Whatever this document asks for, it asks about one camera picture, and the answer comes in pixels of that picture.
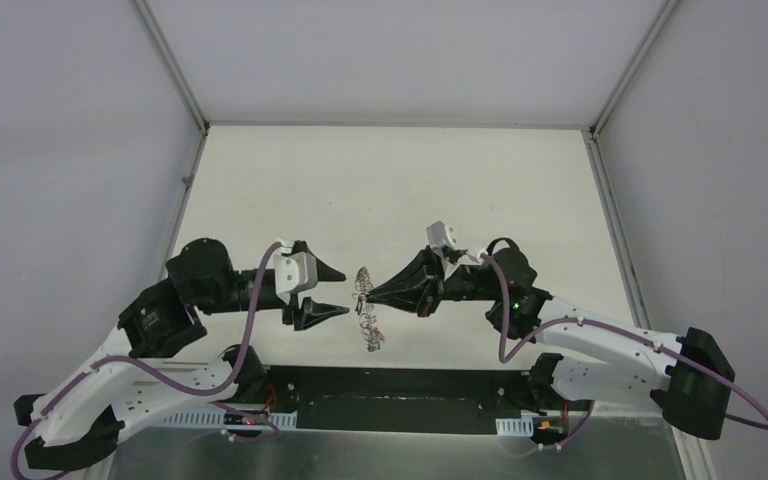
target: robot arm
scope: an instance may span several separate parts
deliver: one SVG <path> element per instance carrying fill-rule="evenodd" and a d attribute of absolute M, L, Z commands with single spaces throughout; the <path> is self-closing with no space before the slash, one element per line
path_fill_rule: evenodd
<path fill-rule="evenodd" d="M 709 334 L 691 328 L 681 337 L 584 311 L 535 287 L 537 272 L 509 239 L 496 239 L 486 250 L 459 250 L 457 232 L 442 222 L 428 227 L 427 235 L 429 245 L 392 279 L 370 291 L 367 302 L 427 317 L 441 301 L 491 301 L 485 318 L 503 332 L 507 316 L 507 338 L 522 339 L 539 330 L 532 342 L 571 349 L 599 360 L 585 361 L 558 353 L 540 355 L 528 372 L 528 387 L 538 408 L 541 396 L 604 400 L 660 413 L 679 430 L 700 438 L 720 437 L 729 388 L 685 364 L 677 366 L 675 358 L 617 332 L 645 337 L 655 345 L 680 351 L 733 381 L 734 371 Z M 503 240 L 507 247 L 494 251 Z M 489 262 L 483 261 L 486 257 L 492 258 L 504 274 L 510 298 L 508 312 L 503 309 L 499 277 Z M 585 325 L 585 318 L 604 327 Z M 568 320 L 549 322 L 553 319 Z M 510 355 L 503 357 L 500 351 L 501 361 L 510 359 Z"/>
<path fill-rule="evenodd" d="M 179 384 L 177 389 L 162 382 L 132 385 L 147 379 L 139 365 L 156 368 L 207 334 L 197 310 L 207 315 L 247 311 L 256 295 L 258 310 L 282 310 L 283 323 L 296 331 L 348 313 L 348 308 L 318 304 L 310 297 L 299 301 L 299 294 L 318 282 L 340 282 L 346 276 L 316 258 L 303 241 L 279 243 L 273 248 L 274 268 L 263 271 L 259 285 L 257 270 L 235 271 L 217 240 L 191 242 L 170 259 L 169 276 L 145 289 L 120 314 L 117 328 L 77 371 L 52 392 L 24 395 L 14 403 L 18 423 L 33 425 L 35 438 L 25 447 L 28 465 L 86 468 L 110 455 L 118 442 L 176 411 L 259 392 L 265 372 L 248 345 L 242 366 L 226 385 L 225 379 L 235 374 L 240 345 L 193 372 L 168 375 Z M 108 363 L 111 358 L 121 360 Z M 50 404 L 55 406 L 46 410 Z"/>

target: white backdrop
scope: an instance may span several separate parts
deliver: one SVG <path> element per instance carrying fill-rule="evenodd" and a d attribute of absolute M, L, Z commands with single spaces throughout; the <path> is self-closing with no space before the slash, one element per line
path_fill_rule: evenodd
<path fill-rule="evenodd" d="M 583 308 L 630 322 L 605 218 L 580 132 L 550 130 L 214 127 L 175 252 L 201 237 L 254 268 L 276 236 L 305 239 L 350 278 L 366 265 L 389 279 L 444 220 L 459 243 L 515 239 L 536 285 Z M 317 301 L 351 304 L 352 283 L 321 284 Z M 376 307 L 387 337 L 366 351 L 353 314 L 306 332 L 257 316 L 253 345 L 267 364 L 502 368 L 486 302 L 445 303 L 420 319 Z M 207 360 L 241 337 L 244 314 L 204 316 L 209 336 L 179 358 Z M 526 348 L 506 368 L 529 367 Z"/>

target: white wall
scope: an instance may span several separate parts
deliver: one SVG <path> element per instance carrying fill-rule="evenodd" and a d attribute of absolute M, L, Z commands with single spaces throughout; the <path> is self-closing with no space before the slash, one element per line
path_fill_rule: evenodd
<path fill-rule="evenodd" d="M 158 273 L 197 131 L 126 0 L 0 1 L 0 479 L 12 402 Z"/>
<path fill-rule="evenodd" d="M 149 3 L 211 121 L 590 125 L 661 0 Z"/>
<path fill-rule="evenodd" d="M 768 2 L 684 2 L 601 144 L 652 322 L 714 334 L 768 405 Z M 768 478 L 768 432 L 710 449 Z"/>

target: white enclosure panel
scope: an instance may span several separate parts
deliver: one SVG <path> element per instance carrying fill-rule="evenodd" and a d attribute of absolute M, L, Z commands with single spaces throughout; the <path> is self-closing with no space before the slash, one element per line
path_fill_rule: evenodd
<path fill-rule="evenodd" d="M 580 132 L 376 127 L 214 127 L 175 252 L 219 239 L 237 269 L 257 266 L 281 236 L 354 278 L 366 265 L 380 284 L 445 220 L 458 242 L 515 239 L 536 285 L 583 308 L 630 322 L 605 217 Z M 320 284 L 317 301 L 354 306 L 353 283 Z M 496 369 L 499 333 L 488 302 L 444 302 L 430 318 L 377 306 L 386 335 L 369 353 L 357 317 L 305 332 L 257 315 L 253 345 L 267 364 Z M 204 361 L 239 342 L 245 314 L 203 316 L 208 337 L 180 358 Z M 529 367 L 538 347 L 507 368 Z"/>
<path fill-rule="evenodd" d="M 13 401 L 156 280 L 196 140 L 126 0 L 0 1 L 0 479 Z"/>
<path fill-rule="evenodd" d="M 591 125 L 661 0 L 150 4 L 211 121 Z"/>
<path fill-rule="evenodd" d="M 768 2 L 684 2 L 601 144 L 653 327 L 712 333 L 768 406 Z M 768 478 L 768 432 L 710 450 Z"/>

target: metal table surface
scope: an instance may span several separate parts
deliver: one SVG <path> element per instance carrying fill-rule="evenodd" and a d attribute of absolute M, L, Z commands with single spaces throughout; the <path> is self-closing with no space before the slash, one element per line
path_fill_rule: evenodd
<path fill-rule="evenodd" d="M 594 417 L 558 453 L 528 458 L 527 438 L 326 431 L 230 443 L 203 431 L 149 428 L 120 445 L 110 478 L 148 479 L 684 479 L 673 434 L 659 418 Z"/>

